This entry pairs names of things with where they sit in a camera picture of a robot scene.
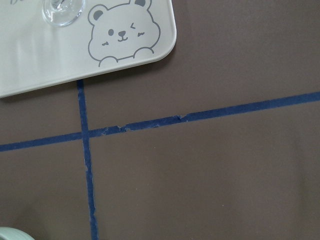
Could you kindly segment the green bowl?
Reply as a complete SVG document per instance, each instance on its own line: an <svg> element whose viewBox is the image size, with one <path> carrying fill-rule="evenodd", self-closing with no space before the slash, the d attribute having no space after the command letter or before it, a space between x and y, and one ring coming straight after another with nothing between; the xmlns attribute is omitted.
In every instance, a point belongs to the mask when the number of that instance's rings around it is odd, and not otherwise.
<svg viewBox="0 0 320 240"><path fill-rule="evenodd" d="M0 228L1 240L35 240L32 236L16 228L1 227Z"/></svg>

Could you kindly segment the cream bear tray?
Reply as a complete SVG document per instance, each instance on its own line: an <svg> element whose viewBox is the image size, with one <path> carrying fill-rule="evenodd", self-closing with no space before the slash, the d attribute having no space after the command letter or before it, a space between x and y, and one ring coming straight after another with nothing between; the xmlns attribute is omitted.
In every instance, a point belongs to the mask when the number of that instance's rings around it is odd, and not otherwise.
<svg viewBox="0 0 320 240"><path fill-rule="evenodd" d="M54 26L41 0L0 3L2 98L157 62L174 48L170 0L85 0L70 25Z"/></svg>

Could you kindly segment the wine glass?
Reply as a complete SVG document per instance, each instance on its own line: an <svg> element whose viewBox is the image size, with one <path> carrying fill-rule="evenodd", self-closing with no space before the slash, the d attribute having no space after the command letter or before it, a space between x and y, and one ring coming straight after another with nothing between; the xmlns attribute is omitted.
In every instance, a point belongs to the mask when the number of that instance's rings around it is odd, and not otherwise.
<svg viewBox="0 0 320 240"><path fill-rule="evenodd" d="M85 0L44 0L42 16L54 27L66 27L80 17L85 6Z"/></svg>

